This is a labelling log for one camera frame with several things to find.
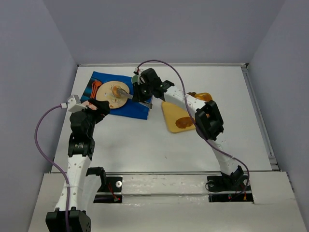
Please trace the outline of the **small round bread roll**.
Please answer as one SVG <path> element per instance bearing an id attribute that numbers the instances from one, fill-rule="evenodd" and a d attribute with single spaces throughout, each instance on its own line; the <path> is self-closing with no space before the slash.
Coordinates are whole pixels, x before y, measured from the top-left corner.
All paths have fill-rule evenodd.
<path id="1" fill-rule="evenodd" d="M 121 87 L 120 86 L 113 86 L 111 88 L 112 94 L 116 97 L 116 98 L 120 98 L 121 97 L 121 93 L 120 93 Z"/>

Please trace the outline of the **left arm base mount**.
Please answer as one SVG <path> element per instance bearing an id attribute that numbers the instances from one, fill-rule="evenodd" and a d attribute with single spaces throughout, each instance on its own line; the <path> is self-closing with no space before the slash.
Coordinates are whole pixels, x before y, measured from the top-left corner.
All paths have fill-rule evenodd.
<path id="1" fill-rule="evenodd" d="M 97 191 L 94 203 L 122 203 L 122 186 L 122 176 L 107 176 L 107 182 Z"/>

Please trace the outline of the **metal tongs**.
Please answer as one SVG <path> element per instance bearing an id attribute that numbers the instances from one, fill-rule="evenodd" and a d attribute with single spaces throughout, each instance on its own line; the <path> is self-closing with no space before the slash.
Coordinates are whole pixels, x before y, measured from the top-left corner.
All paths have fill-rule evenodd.
<path id="1" fill-rule="evenodd" d="M 124 96 L 124 97 L 126 97 L 126 98 L 128 98 L 128 99 L 133 99 L 133 95 L 131 95 L 131 94 L 129 94 L 129 93 L 127 93 L 124 89 L 122 89 L 122 88 L 118 88 L 117 89 L 117 94 L 120 94 L 121 96 Z M 148 109 L 152 109 L 152 107 L 153 107 L 153 105 L 151 104 L 151 103 L 149 103 L 149 102 L 143 102 L 143 101 L 139 101 L 138 102 L 140 105 L 143 105 L 143 106 L 145 106 L 145 107 L 147 107 Z"/>

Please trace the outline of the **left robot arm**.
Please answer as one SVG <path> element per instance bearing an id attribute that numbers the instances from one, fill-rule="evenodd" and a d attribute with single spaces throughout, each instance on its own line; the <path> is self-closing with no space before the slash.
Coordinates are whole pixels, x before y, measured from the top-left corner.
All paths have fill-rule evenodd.
<path id="1" fill-rule="evenodd" d="M 87 215 L 98 189 L 106 185 L 102 167 L 91 168 L 95 148 L 95 125 L 110 113 L 108 101 L 88 101 L 94 108 L 81 104 L 76 95 L 67 101 L 71 113 L 71 134 L 68 146 L 68 167 L 65 183 L 53 212 L 46 215 L 46 225 L 51 232 L 89 232 L 91 219 Z"/>

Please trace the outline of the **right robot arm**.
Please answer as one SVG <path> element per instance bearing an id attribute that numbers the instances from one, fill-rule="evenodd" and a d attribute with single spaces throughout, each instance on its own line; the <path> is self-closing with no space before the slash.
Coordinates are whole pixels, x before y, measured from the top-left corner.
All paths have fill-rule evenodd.
<path id="1" fill-rule="evenodd" d="M 143 102 L 151 97 L 172 103 L 189 114 L 198 135 L 212 148 L 219 163 L 221 176 L 219 182 L 225 191 L 238 189 L 244 193 L 249 185 L 249 176 L 244 184 L 243 167 L 248 167 L 238 158 L 223 151 L 223 144 L 217 143 L 217 137 L 224 132 L 223 119 L 215 101 L 199 100 L 185 92 L 184 83 L 181 81 L 182 89 L 177 88 L 172 82 L 162 81 L 153 68 L 142 70 L 136 68 L 132 78 L 134 89 L 133 101 Z"/>

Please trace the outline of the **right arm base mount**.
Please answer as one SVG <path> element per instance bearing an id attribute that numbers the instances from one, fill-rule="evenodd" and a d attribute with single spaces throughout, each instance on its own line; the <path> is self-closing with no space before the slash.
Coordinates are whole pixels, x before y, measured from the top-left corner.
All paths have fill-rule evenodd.
<path id="1" fill-rule="evenodd" d="M 252 202 L 253 194 L 250 184 L 244 190 L 248 177 L 241 177 L 240 181 L 229 186 L 223 182 L 223 177 L 213 175 L 207 177 L 205 189 L 209 193 L 210 203 L 229 203 L 229 202 Z"/>

